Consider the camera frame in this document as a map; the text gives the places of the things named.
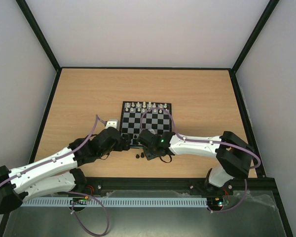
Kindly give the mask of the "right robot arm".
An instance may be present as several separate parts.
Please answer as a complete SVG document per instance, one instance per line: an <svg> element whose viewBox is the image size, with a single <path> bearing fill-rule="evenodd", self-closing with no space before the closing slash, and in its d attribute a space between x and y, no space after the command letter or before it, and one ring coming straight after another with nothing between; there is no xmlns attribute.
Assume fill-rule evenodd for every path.
<svg viewBox="0 0 296 237"><path fill-rule="evenodd" d="M218 166L210 168L202 190L214 194L232 179L247 179L254 153L250 146L230 131L221 136L193 137L175 132L156 134L144 129L137 137L148 160L175 155L215 158Z"/></svg>

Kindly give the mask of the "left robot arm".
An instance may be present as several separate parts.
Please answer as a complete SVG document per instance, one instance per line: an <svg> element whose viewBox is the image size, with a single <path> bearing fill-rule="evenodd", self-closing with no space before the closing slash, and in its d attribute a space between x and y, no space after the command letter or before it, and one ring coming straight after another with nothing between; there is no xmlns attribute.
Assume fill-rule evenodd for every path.
<svg viewBox="0 0 296 237"><path fill-rule="evenodd" d="M81 192L86 179L80 166L93 163L112 151L130 149L132 135L109 127L99 134L78 138L57 153L37 162L8 169L0 166L0 214L24 202L56 192Z"/></svg>

